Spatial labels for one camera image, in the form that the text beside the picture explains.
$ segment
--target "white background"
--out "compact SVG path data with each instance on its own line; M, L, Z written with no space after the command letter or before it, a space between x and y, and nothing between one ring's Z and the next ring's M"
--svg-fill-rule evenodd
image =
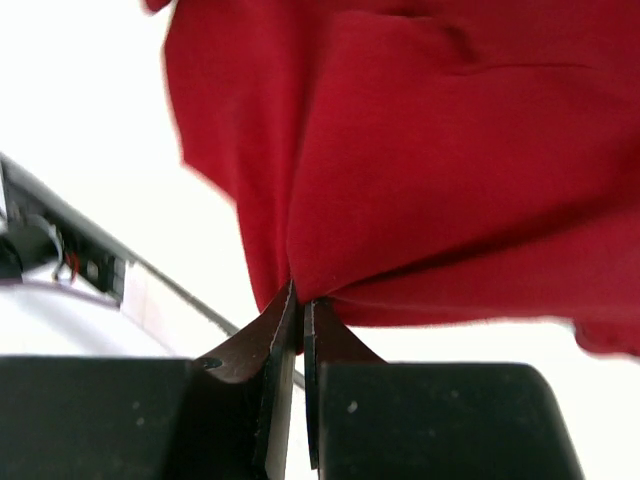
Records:
M257 311L233 207L179 166L160 57L169 13L148 17L135 0L0 2L0 151L242 326ZM161 295L146 297L146 314L149 302L157 313ZM165 317L176 348L99 307L5 292L0 352L195 356L221 340ZM591 357L569 328L546 320L357 333L389 360L535 365L556 392L587 478L640 478L640 366ZM305 435L296 392L291 480L314 478Z

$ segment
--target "black device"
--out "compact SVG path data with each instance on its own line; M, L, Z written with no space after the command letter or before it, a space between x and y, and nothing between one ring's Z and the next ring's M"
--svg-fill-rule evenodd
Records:
M56 246L46 227L25 224L0 235L0 280L23 273L56 258Z
M103 276L86 265L81 274L121 298L116 265L143 260L15 163L0 166L9 232L31 214L57 225L86 262L102 259ZM554 395L531 366L387 363L329 301L299 305L293 284L229 333L194 360L1 359L0 478L281 480L301 351L321 479L583 478Z

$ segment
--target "white surface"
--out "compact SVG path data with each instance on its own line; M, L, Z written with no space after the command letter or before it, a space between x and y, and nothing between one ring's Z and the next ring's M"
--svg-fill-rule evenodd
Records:
M257 312L233 208L178 165L159 55L168 13L147 17L134 0L0 2L0 150L241 326ZM182 307L168 305L153 281L138 280L134 316L173 351L197 355L220 341L210 326L180 318ZM0 293L0 329L5 353L165 350L116 314L35 292ZM556 392L587 478L640 478L637 363L592 358L551 322L358 334L390 360L535 365ZM295 395L288 478L302 480L314 475Z

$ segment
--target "red cloth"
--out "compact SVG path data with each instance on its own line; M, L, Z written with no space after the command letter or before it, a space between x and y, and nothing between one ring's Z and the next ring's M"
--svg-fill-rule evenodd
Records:
M179 0L165 55L260 308L291 272L351 325L640 354L640 3Z

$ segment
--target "black cable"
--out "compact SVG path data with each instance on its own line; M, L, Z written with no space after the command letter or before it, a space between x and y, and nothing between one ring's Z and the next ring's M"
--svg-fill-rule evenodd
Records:
M58 256L58 246L42 225L11 226L0 235L0 279L22 278Z

